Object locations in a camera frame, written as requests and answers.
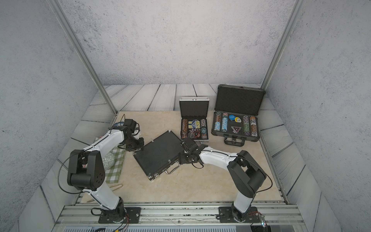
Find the black carbon poker case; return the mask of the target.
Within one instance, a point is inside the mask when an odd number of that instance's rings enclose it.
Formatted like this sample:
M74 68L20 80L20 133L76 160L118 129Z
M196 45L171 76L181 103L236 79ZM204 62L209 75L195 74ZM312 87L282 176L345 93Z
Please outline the black carbon poker case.
M179 154L183 152L181 140L171 130L134 152L134 158L147 178L152 181L160 174L172 174L180 167Z

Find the small silver poker case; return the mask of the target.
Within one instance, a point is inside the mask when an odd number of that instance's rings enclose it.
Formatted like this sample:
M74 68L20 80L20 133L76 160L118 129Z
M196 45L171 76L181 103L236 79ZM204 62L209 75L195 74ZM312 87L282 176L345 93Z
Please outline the small silver poker case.
M180 139L191 138L194 141L209 140L207 113L209 98L183 97L179 100L181 111Z

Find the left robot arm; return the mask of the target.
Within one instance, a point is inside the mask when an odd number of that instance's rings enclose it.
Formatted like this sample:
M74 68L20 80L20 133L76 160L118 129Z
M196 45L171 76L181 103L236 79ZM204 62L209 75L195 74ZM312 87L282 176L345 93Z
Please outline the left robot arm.
M123 200L107 185L103 165L105 156L118 145L124 146L127 151L137 151L144 146L140 125L135 120L126 119L109 128L95 143L72 151L67 159L67 184L81 193L88 193L100 204L102 215L121 221L127 214Z

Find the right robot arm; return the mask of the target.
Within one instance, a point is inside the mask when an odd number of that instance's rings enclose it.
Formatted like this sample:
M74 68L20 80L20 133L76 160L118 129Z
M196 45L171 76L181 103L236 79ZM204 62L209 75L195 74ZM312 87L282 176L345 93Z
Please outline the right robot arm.
M231 205L231 213L236 221L242 222L248 215L251 204L260 187L268 177L254 158L245 150L228 153L207 145L198 145L193 139L181 142L183 152L179 153L181 164L199 163L213 165L227 170L238 190Z

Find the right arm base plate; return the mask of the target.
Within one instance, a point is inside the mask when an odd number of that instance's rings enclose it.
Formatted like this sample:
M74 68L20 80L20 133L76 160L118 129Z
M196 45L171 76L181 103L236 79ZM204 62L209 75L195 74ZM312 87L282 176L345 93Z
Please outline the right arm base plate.
M249 207L245 213L241 213L235 207L221 206L218 208L216 219L221 223L260 223L260 213L256 207Z

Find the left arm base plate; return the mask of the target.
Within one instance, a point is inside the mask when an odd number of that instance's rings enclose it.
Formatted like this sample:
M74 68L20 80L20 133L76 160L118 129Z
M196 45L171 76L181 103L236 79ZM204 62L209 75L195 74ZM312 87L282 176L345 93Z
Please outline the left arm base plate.
M125 207L116 210L102 210L98 223L99 224L138 224L140 215L140 207Z

